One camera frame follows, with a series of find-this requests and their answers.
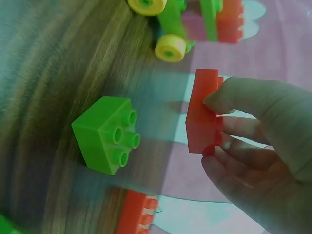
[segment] orange building block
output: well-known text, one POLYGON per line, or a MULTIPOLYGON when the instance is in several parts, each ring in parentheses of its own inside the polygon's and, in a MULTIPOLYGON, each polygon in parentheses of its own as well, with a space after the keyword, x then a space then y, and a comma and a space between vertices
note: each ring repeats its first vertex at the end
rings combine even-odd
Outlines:
POLYGON ((128 190, 116 234, 149 234, 157 206, 155 196, 128 190))
POLYGON ((219 42, 238 43, 242 39, 243 12, 241 0, 223 0, 223 10, 217 14, 219 42))
POLYGON ((212 155, 215 147, 222 144, 223 117, 209 110, 203 99, 219 89, 223 77, 218 70, 197 70, 186 117, 186 132, 189 152, 212 155))

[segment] green plastic piece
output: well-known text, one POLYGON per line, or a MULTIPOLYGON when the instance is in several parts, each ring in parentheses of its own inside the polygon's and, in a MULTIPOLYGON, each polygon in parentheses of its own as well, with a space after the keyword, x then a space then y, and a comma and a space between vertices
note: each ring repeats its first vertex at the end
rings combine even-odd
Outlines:
POLYGON ((223 0, 200 0, 207 40, 218 41, 217 13, 223 9, 223 0))
POLYGON ((135 133, 137 112, 130 99, 103 96, 73 123, 72 128, 87 166, 114 175, 140 144, 135 133))
POLYGON ((166 34, 174 34, 187 41, 181 17, 183 4, 185 4, 184 0, 167 0, 165 9, 157 17, 161 28, 166 34))
POLYGON ((0 233, 1 234, 22 234, 5 217, 0 215, 0 233))

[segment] yellow toy wheel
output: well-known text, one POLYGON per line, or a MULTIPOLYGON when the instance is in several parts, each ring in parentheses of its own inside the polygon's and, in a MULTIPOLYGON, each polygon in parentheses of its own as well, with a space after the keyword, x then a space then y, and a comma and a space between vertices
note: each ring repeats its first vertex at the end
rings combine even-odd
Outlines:
POLYGON ((165 62, 180 62, 185 55, 186 41, 177 35, 166 34, 158 39, 155 54, 165 62))
POLYGON ((159 15, 166 6, 167 0, 128 0, 129 6, 144 16, 159 15))

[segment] finger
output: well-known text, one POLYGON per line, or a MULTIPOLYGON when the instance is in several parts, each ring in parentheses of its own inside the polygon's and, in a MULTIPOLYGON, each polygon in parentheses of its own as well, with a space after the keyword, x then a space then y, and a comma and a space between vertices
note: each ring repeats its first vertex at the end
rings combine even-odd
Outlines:
POLYGON ((258 143, 269 145, 266 140, 261 122, 257 119, 234 117, 234 116, 224 116, 224 132, 244 137, 258 143))
POLYGON ((205 97, 204 103, 218 113, 236 109, 261 120, 269 108, 288 95, 284 92, 288 86, 279 81, 231 77, 218 91, 205 97))
POLYGON ((207 176, 220 192, 234 205, 243 209, 245 198, 252 195, 251 188, 228 173, 214 156, 204 156, 201 163, 207 176))
POLYGON ((265 172, 247 167, 240 161, 230 157, 224 150, 217 147, 215 158, 224 166, 228 173, 233 175, 242 184, 253 188, 265 178, 265 172))
POLYGON ((236 139, 227 133, 222 133, 223 144, 221 148, 231 157, 248 167, 256 170, 268 170, 279 161, 277 153, 269 149, 261 149, 244 141, 236 139))

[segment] hand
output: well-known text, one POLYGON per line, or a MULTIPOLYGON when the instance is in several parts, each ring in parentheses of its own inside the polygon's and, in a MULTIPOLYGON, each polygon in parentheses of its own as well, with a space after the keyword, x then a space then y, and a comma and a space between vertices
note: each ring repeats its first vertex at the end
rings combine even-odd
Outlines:
POLYGON ((312 233, 312 94, 278 81, 229 78, 204 103, 257 118, 224 117, 223 145, 202 159, 211 181, 271 234, 312 233))

